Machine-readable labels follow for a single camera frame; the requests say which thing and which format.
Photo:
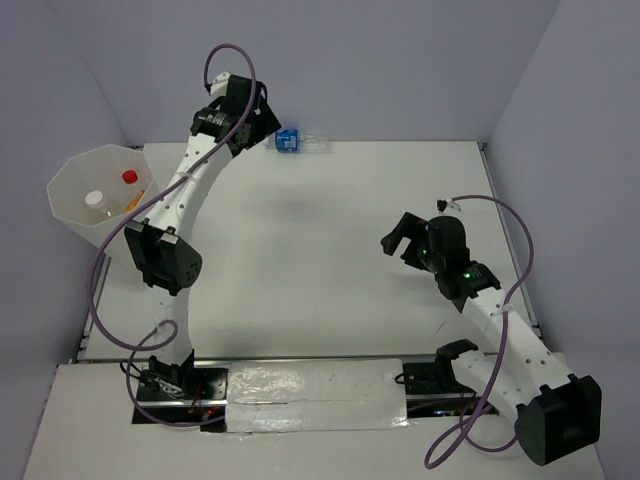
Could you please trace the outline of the clear bottle white label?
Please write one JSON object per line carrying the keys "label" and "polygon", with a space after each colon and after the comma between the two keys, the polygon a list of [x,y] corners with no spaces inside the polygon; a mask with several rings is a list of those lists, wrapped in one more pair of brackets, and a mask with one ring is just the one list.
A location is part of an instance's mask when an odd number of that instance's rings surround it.
{"label": "clear bottle white label", "polygon": [[112,211],[109,205],[109,202],[104,195],[104,193],[100,190],[93,190],[86,194],[85,196],[85,204],[86,206],[94,211],[98,211],[100,215],[104,218],[111,218]]}

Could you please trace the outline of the translucent white bin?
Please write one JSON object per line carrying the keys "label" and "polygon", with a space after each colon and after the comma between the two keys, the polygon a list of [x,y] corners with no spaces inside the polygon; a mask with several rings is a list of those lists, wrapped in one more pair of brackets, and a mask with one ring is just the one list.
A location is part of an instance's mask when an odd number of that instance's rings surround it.
{"label": "translucent white bin", "polygon": [[95,246],[159,193],[140,151],[104,145],[70,158],[47,186],[55,218]]}

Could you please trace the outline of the orange juice bottle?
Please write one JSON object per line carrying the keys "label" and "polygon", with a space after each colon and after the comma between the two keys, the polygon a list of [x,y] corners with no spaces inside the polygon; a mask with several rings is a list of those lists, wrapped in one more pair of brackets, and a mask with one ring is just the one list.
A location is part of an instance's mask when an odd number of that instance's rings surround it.
{"label": "orange juice bottle", "polygon": [[133,211],[136,206],[139,204],[139,202],[141,201],[141,199],[144,197],[145,191],[144,190],[140,190],[135,196],[134,198],[130,201],[130,203],[127,205],[125,211],[126,212],[130,212]]}

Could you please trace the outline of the clear bottle red cap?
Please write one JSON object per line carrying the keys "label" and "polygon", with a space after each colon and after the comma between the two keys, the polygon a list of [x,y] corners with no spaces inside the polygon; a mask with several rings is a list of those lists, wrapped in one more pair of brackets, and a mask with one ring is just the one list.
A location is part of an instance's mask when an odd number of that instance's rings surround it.
{"label": "clear bottle red cap", "polygon": [[121,175],[121,178],[124,182],[126,190],[131,194],[138,194],[140,191],[144,191],[138,173],[135,170],[124,171]]}

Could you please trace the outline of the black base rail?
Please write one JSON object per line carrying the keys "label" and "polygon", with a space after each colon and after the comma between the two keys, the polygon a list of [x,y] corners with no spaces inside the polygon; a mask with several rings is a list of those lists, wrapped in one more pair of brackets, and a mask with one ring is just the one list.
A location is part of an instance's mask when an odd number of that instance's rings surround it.
{"label": "black base rail", "polygon": [[[149,367],[133,365],[131,379],[138,405],[132,422],[164,422],[172,427],[196,426],[202,432],[226,433],[230,367],[229,363],[197,362],[190,384],[180,390],[152,374]],[[411,419],[458,415],[465,407],[474,407],[480,398],[467,387],[446,383],[433,360],[403,363],[393,381],[404,389]]]}

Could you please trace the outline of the clear bottle blue label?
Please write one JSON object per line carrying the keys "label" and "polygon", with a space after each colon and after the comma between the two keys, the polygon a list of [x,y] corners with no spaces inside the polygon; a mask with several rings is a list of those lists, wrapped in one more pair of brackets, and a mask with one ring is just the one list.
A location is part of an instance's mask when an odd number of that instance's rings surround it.
{"label": "clear bottle blue label", "polygon": [[267,139],[266,148],[286,154],[325,154],[331,151],[331,142],[323,131],[282,129]]}

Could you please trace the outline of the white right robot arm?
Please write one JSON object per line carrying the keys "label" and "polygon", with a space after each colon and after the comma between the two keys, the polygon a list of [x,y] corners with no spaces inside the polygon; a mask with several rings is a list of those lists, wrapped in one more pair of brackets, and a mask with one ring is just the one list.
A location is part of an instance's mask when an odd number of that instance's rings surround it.
{"label": "white right robot arm", "polygon": [[591,376],[576,376],[510,306],[497,277],[473,260],[462,222],[406,212],[380,244],[403,262],[434,276],[439,292],[497,350],[488,357],[470,340],[437,349],[431,364],[410,363],[396,377],[407,393],[462,388],[479,394],[514,426],[516,442],[539,466],[600,438],[602,391]]}

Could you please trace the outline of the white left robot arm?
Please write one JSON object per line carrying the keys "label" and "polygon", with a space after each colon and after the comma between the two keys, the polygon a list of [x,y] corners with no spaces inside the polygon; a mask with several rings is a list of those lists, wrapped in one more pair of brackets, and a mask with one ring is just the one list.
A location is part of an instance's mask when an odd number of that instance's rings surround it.
{"label": "white left robot arm", "polygon": [[190,289],[203,260],[189,239],[203,203],[222,170],[243,151],[280,128],[260,81],[222,74],[211,86],[213,101],[194,114],[183,158],[170,180],[171,192],[124,236],[148,287],[157,331],[149,378],[173,398],[195,388],[194,349],[189,337]]}

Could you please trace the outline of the white foil cover sheet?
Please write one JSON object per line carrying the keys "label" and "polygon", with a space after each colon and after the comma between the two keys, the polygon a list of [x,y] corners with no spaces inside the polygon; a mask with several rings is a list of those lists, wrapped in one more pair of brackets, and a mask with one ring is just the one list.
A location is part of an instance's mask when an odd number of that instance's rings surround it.
{"label": "white foil cover sheet", "polygon": [[409,424],[398,359],[235,362],[225,423],[233,433],[389,430]]}

